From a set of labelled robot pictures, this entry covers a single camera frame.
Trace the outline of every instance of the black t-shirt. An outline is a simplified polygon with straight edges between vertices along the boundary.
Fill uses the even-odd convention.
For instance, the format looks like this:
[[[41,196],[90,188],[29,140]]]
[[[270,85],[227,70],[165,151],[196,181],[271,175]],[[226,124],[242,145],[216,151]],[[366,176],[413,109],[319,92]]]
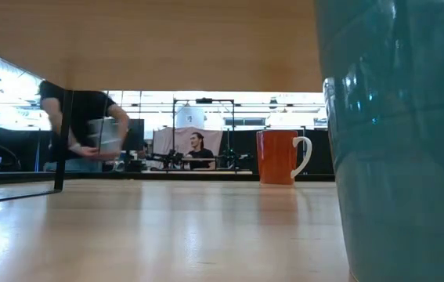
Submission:
[[[192,158],[213,158],[213,152],[211,152],[208,149],[200,149],[200,151],[190,151],[189,155],[192,156]],[[209,168],[209,164],[212,161],[191,161],[190,162],[190,169],[194,170],[196,168]]]
[[[43,81],[39,92],[41,93],[41,100],[47,98],[58,99],[60,111],[63,110],[64,89],[51,82]],[[82,146],[95,146],[96,144],[93,144],[88,138],[90,133],[88,121],[107,117],[107,109],[114,105],[115,102],[100,91],[74,91],[73,96],[70,128],[74,133],[74,137]],[[57,161],[57,156],[60,153],[60,138],[55,132],[51,135],[51,150],[49,153],[49,161]],[[71,151],[67,155],[67,159],[77,157],[79,156]]]

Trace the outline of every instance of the orange mug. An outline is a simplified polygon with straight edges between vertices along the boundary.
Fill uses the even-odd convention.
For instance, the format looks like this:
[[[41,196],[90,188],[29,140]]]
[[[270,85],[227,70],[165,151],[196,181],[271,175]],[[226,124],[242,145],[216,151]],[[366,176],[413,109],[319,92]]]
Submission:
[[[307,150],[303,162],[297,168],[298,144],[303,141]],[[298,137],[296,131],[264,130],[256,133],[258,151],[258,173],[260,183],[293,185],[294,177],[310,161],[312,142]]]

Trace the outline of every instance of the wooden ceiling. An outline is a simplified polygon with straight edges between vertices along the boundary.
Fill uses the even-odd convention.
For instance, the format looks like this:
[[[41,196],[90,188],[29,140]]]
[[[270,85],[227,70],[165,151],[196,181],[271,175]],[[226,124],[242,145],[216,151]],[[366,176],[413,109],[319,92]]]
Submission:
[[[0,57],[68,89],[322,91],[313,0],[0,0]]]

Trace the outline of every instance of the white mug handle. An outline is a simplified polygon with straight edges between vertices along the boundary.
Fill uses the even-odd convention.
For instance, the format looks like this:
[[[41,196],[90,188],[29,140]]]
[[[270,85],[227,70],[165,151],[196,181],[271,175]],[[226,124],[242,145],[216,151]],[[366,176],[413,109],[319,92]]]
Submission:
[[[293,138],[293,147],[296,148],[301,141],[303,141],[303,142],[305,142],[305,144],[307,144],[307,148],[306,148],[307,150],[305,152],[305,157],[303,158],[303,162],[298,166],[297,169],[295,169],[291,172],[291,178],[294,178],[296,175],[298,175],[298,173],[300,173],[305,168],[305,166],[310,161],[310,156],[312,155],[312,141],[310,141],[310,139],[307,137]]]

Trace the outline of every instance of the man in black t-shirt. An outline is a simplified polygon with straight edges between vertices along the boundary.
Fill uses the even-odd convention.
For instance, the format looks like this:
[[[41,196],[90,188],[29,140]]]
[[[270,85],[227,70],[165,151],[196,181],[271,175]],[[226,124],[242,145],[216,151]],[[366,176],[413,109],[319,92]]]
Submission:
[[[190,136],[190,146],[192,146],[193,150],[191,150],[186,157],[191,158],[214,158],[213,152],[204,148],[204,136],[202,136],[199,132],[194,132]],[[215,169],[214,161],[190,161],[190,169]]]
[[[56,170],[56,161],[61,150],[69,150],[66,171],[101,172],[101,161],[113,160],[121,150],[100,154],[88,135],[88,122],[104,117],[115,118],[118,122],[118,135],[124,140],[128,131],[128,115],[105,93],[98,91],[74,91],[72,117],[68,136],[68,148],[61,148],[60,132],[65,90],[49,81],[43,81],[39,87],[42,109],[48,114],[52,126],[49,162],[46,171]]]

